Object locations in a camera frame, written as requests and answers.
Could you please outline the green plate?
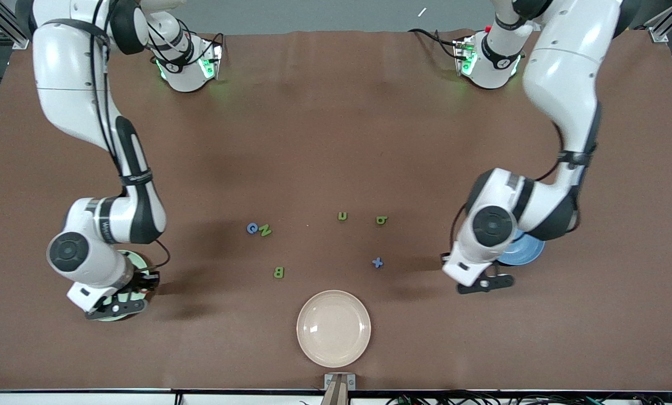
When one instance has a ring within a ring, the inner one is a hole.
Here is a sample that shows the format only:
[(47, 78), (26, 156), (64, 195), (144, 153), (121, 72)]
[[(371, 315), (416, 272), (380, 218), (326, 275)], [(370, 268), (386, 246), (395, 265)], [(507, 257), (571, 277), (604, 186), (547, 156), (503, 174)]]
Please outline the green plate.
[[(115, 281), (115, 283), (112, 283), (110, 285), (110, 287), (112, 287), (114, 292), (111, 295), (109, 295), (105, 298), (102, 298), (102, 300), (100, 300), (98, 302), (97, 307), (99, 307), (100, 305), (110, 306), (110, 305), (118, 304), (118, 303), (128, 303), (128, 302), (132, 302), (133, 300), (147, 300), (147, 297), (148, 297), (149, 293), (148, 294), (132, 293), (128, 290), (128, 287), (127, 287), (128, 283), (131, 281), (131, 279), (133, 278), (133, 275), (136, 272), (140, 272), (140, 271), (143, 271), (143, 270), (146, 270), (146, 271), (149, 270), (146, 260), (143, 259), (143, 257), (140, 256), (140, 254), (137, 254), (136, 252), (133, 252), (133, 251), (130, 251), (130, 250), (119, 250), (119, 252), (124, 257), (124, 261), (127, 264), (127, 270), (130, 272), (130, 274), (128, 276), (124, 275), (123, 277), (121, 277), (120, 279)], [(130, 316), (127, 316), (127, 317), (125, 317), (121, 320), (125, 320), (126, 318), (133, 317), (133, 316), (136, 316), (136, 315), (137, 314), (130, 315)]]

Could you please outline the blue plate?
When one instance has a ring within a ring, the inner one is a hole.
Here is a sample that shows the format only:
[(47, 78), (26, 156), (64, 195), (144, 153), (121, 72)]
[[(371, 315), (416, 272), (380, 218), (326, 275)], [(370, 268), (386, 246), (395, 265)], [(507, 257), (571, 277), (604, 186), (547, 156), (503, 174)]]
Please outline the blue plate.
[(513, 241), (496, 260), (505, 266), (527, 265), (536, 260), (544, 251), (546, 242), (517, 229)]

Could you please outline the white table edge rail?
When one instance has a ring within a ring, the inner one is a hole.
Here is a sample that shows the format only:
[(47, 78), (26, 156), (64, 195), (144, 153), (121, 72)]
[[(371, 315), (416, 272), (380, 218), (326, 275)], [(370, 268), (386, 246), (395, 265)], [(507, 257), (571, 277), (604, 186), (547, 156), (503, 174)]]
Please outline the white table edge rail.
[(0, 405), (672, 405), (672, 390), (23, 389)]

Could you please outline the beige plate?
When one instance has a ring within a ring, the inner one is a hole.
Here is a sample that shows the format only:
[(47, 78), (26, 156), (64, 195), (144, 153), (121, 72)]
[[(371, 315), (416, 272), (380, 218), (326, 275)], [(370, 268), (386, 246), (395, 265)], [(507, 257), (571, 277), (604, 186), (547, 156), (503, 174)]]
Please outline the beige plate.
[(316, 293), (303, 305), (296, 338), (318, 366), (340, 368), (357, 361), (369, 346), (372, 321), (364, 303), (342, 290)]

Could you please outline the brown table cover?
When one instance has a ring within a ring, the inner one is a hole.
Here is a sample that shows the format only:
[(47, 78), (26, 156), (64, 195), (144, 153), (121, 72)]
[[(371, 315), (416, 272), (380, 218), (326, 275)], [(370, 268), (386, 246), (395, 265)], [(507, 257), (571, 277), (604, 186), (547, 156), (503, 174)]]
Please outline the brown table cover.
[[(31, 51), (10, 57), (0, 81), (0, 389), (311, 389), (325, 369), (300, 350), (296, 319), (310, 297), (336, 289), (373, 323), (345, 369), (360, 389), (672, 390), (668, 46), (627, 31), (601, 66), (580, 228), (509, 268), (513, 287), (460, 295), (439, 256), (473, 182), (495, 167), (541, 176), (560, 149), (522, 76), (477, 89), (413, 33), (225, 44), (218, 82), (192, 94), (172, 91), (148, 55), (110, 58), (112, 95), (154, 172), (172, 254), (146, 310), (117, 323), (87, 321), (46, 262), (74, 200), (119, 192), (115, 169), (45, 119)], [(249, 234), (251, 222), (272, 233)]]

